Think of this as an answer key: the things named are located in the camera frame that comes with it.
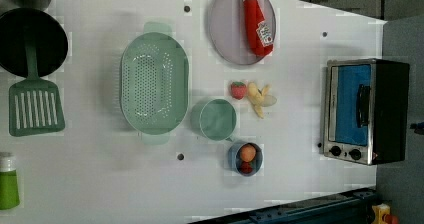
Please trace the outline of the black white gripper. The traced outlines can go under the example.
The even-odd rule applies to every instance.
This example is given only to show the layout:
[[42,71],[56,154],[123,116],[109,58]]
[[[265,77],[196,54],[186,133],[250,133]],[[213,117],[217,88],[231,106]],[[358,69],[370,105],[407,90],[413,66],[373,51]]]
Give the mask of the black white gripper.
[[410,128],[413,129],[416,134],[424,135],[424,122],[412,123]]

